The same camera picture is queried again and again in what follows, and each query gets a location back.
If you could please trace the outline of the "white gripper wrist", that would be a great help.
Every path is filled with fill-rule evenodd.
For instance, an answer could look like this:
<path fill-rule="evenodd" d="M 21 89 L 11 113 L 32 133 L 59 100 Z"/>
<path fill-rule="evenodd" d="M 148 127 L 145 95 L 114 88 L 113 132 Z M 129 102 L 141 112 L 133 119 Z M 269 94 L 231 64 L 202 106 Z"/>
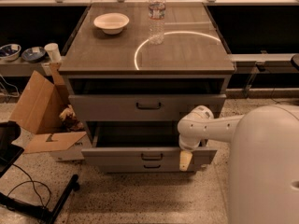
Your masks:
<path fill-rule="evenodd" d="M 181 149 L 179 157 L 179 170 L 187 171 L 192 160 L 191 151 L 196 150 L 199 147 L 200 140 L 197 138 L 180 136 L 178 138 L 178 143 Z"/>

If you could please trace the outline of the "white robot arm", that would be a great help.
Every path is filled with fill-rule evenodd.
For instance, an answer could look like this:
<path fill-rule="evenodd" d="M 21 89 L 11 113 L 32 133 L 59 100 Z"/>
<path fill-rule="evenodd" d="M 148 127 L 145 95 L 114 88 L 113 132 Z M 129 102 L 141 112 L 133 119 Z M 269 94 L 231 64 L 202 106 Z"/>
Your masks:
<path fill-rule="evenodd" d="M 181 170 L 202 140 L 230 145 L 228 224 L 299 224 L 299 106 L 214 118 L 198 106 L 178 122 Z"/>

